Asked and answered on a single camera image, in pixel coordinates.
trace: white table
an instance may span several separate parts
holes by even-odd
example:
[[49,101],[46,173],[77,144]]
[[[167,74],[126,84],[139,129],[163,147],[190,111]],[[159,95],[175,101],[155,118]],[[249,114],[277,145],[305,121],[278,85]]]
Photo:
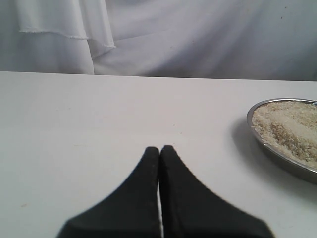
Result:
[[0,72],[0,237],[55,237],[165,144],[277,238],[314,237],[317,186],[269,161],[246,126],[278,97],[316,100],[317,82]]

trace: uncooked rice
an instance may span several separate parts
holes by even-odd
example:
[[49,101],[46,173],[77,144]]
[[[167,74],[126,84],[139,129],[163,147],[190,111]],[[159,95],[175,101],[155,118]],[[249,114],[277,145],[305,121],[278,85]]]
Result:
[[291,101],[268,103],[254,111],[252,123],[265,143],[317,169],[317,106]]

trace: metal tray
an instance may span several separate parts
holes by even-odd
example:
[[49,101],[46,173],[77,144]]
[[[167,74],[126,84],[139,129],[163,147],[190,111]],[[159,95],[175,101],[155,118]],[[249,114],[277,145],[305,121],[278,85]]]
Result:
[[247,115],[247,122],[248,126],[257,139],[258,143],[261,145],[263,148],[264,152],[268,155],[268,157],[275,162],[277,165],[279,165],[282,169],[292,173],[293,175],[304,179],[308,182],[312,182],[317,184],[317,169],[314,169],[312,167],[309,167],[307,165],[304,165],[298,161],[295,161],[288,156],[284,155],[271,145],[265,143],[261,136],[256,132],[256,130],[253,128],[253,123],[252,123],[252,117],[254,111],[265,104],[272,103],[272,102],[285,102],[285,101],[291,101],[291,102],[301,102],[305,104],[313,104],[317,106],[317,101],[312,101],[312,100],[305,100],[305,99],[294,99],[294,98],[278,98],[278,99],[271,99],[271,100],[266,100],[260,103],[255,104],[253,107],[248,112]]

